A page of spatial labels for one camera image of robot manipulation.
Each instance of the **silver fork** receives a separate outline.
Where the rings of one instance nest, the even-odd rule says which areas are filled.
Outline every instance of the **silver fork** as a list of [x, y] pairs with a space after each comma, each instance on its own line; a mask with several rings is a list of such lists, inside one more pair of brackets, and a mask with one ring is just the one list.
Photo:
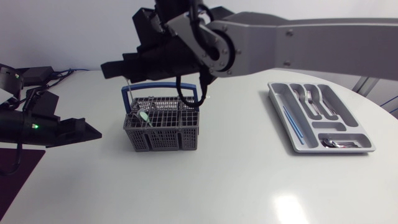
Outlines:
[[311, 104], [311, 106], [315, 110], [315, 112], [317, 112], [317, 115], [320, 115], [321, 112], [319, 111], [318, 107], [315, 104], [313, 104], [312, 95], [311, 95], [310, 90], [307, 90], [307, 97], [308, 97], [308, 102]]

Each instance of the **white table surface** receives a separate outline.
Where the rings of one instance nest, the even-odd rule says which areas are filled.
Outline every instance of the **white table surface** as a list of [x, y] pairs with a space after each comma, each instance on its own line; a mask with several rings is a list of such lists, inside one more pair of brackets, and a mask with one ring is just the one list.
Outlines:
[[[376, 151], [294, 152], [268, 82], [331, 85]], [[286, 71], [219, 78], [200, 108], [197, 151], [137, 153], [122, 129], [124, 85], [79, 72], [52, 89], [56, 115], [85, 117], [103, 137], [48, 149], [2, 223], [398, 223], [398, 120], [362, 96]]]

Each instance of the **cutlery basket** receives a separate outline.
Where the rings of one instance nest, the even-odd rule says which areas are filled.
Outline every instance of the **cutlery basket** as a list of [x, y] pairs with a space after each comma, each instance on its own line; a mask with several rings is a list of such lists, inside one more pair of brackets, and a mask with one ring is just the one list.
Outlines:
[[[122, 87], [126, 118], [123, 129], [137, 152], [196, 150], [199, 135], [199, 108], [185, 105], [179, 97], [143, 97], [129, 102], [128, 91], [146, 88], [175, 88], [174, 82], [141, 83]], [[193, 91], [185, 97], [197, 102], [196, 85], [181, 83], [181, 88]], [[145, 111], [150, 122], [137, 116]]]

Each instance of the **cutlery tray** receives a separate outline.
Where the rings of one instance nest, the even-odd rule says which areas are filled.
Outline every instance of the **cutlery tray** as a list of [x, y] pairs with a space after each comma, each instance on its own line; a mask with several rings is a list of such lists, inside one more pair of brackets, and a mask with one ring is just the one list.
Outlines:
[[[330, 86], [270, 82], [268, 87], [269, 97], [296, 152], [376, 150], [363, 127]], [[353, 142], [358, 147], [327, 147], [324, 139]]]

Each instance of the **basket handle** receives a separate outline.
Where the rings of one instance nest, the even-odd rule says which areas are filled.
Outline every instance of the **basket handle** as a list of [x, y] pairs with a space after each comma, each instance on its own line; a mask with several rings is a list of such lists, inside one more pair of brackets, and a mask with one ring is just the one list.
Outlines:
[[[130, 85], [131, 91], [133, 90], [142, 90], [146, 88], [176, 88], [175, 82], [150, 82], [150, 83], [140, 83], [140, 84], [134, 84]], [[189, 83], [181, 83], [181, 89], [186, 89], [186, 90], [192, 90], [193, 91], [193, 98], [195, 102], [198, 101], [198, 92], [197, 92], [197, 86], [194, 84], [189, 84]], [[122, 97], [123, 97], [123, 103], [124, 107], [126, 109], [126, 113], [131, 112], [131, 106], [130, 106], [130, 100], [128, 96], [128, 91], [130, 91], [129, 86], [124, 86], [122, 87]]]

